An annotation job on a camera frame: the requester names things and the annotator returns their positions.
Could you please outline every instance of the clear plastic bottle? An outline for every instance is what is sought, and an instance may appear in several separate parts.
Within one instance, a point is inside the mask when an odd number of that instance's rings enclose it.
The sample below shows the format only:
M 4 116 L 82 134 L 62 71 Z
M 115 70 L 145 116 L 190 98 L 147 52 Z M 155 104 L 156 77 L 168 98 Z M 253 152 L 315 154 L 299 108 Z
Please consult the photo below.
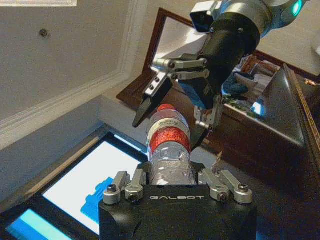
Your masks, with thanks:
M 190 130 L 184 116 L 170 104 L 158 107 L 147 131 L 151 185 L 195 185 L 191 166 Z

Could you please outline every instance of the white ceiling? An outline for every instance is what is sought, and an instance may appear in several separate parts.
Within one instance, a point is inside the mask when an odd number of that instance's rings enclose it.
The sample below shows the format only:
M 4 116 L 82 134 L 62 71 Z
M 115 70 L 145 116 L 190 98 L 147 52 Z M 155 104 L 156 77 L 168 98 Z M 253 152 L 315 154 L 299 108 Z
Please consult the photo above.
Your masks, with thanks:
M 0 7 L 0 120 L 114 71 L 128 5 Z

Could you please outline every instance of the monitor screen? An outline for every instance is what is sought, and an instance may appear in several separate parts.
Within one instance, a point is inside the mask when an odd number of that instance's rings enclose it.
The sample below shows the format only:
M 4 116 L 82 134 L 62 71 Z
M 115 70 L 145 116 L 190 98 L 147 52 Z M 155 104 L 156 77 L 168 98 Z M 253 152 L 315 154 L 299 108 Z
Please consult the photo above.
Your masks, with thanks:
M 71 238 L 31 209 L 25 211 L 17 220 L 9 225 L 6 230 L 16 239 L 71 240 Z
M 119 171 L 132 177 L 139 161 L 104 141 L 43 196 L 99 234 L 98 203 Z

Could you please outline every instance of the dark wooden panel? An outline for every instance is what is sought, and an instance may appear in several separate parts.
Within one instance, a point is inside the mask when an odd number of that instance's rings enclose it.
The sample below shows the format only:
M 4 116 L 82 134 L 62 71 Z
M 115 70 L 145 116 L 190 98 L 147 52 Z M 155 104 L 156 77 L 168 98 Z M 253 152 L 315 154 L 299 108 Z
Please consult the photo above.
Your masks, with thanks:
M 167 17 L 192 26 L 191 21 L 162 8 L 159 9 L 153 30 L 149 50 L 144 63 L 143 73 L 124 89 L 117 98 L 136 110 L 141 103 L 143 90 L 154 76 L 150 65 L 157 51 L 159 40 Z M 265 53 L 254 53 L 261 61 L 267 60 L 282 66 L 283 62 Z M 314 81 L 319 78 L 292 66 L 296 72 Z M 189 98 L 178 87 L 173 87 L 162 103 L 173 104 L 188 120 L 192 128 L 194 106 Z M 248 121 L 242 114 L 224 107 L 221 124 L 206 138 L 207 147 L 216 153 L 223 151 L 223 159 L 266 183 L 277 188 L 286 188 L 284 182 L 299 185 L 300 179 L 295 172 L 304 155 L 302 150 L 294 146 L 279 134 Z

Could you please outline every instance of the screw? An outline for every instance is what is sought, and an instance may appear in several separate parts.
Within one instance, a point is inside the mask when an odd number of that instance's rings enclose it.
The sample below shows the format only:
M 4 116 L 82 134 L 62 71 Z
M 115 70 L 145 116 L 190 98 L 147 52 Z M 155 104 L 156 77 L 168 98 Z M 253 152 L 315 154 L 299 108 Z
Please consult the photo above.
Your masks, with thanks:
M 169 68 L 174 69 L 174 68 L 175 68 L 175 66 L 176 66 L 176 65 L 175 65 L 175 63 L 174 63 L 174 62 L 170 62 L 170 63 L 169 63 Z
M 114 192 L 117 191 L 117 186 L 114 185 L 114 184 L 110 184 L 110 185 L 108 185 L 108 187 L 106 188 L 106 191 L 107 191 L 108 193 L 114 193 Z
M 246 184 L 239 184 L 238 189 L 239 189 L 241 192 L 248 192 L 248 185 L 246 185 Z
M 128 196 L 128 201 L 131 202 L 132 204 L 138 202 L 138 200 L 139 200 L 138 195 L 136 195 L 136 194 L 130 194 Z
M 219 202 L 224 203 L 224 202 L 226 202 L 227 200 L 228 200 L 228 194 L 227 194 L 227 193 L 221 192 L 221 193 L 218 194 L 218 201 L 219 201 Z
M 50 37 L 50 33 L 47 29 L 43 28 L 39 31 L 40 36 L 42 36 L 45 39 L 48 39 Z

